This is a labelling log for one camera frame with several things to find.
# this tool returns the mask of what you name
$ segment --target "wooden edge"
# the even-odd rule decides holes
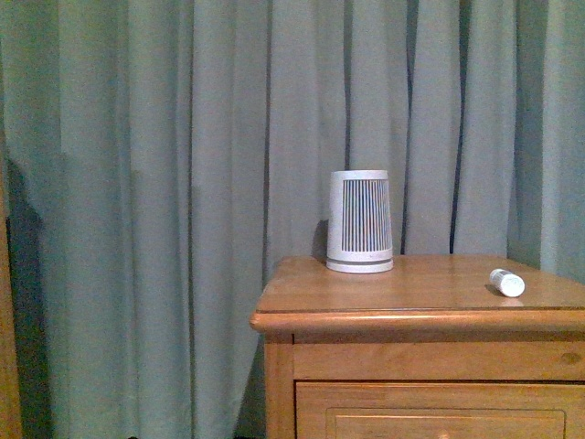
[[[16,439],[22,425],[2,181],[0,172],[0,437]]]
[[[585,309],[396,310],[326,313],[258,313],[251,327],[261,333],[343,333],[379,330],[444,332],[585,332]]]
[[[293,335],[269,334],[264,344],[267,439],[294,439]]]

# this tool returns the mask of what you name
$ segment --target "device base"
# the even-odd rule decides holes
[[[392,270],[393,266],[393,259],[368,263],[327,260],[328,269],[342,273],[381,273]]]

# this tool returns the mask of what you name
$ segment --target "nightstand top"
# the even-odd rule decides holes
[[[508,298],[489,284],[503,268],[525,292]],[[585,285],[487,255],[396,256],[374,274],[328,270],[310,257],[285,258],[250,320],[260,332],[374,329],[585,331]]]

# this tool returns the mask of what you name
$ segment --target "wooden drawer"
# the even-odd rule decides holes
[[[298,439],[583,437],[585,387],[298,382]]]
[[[585,380],[585,341],[296,337],[297,380]]]

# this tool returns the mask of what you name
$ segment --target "white cylindrical device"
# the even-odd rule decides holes
[[[392,268],[388,171],[333,172],[329,208],[328,268],[345,273]]]
[[[490,283],[507,297],[518,297],[524,293],[522,278],[508,270],[497,268],[490,273]]]

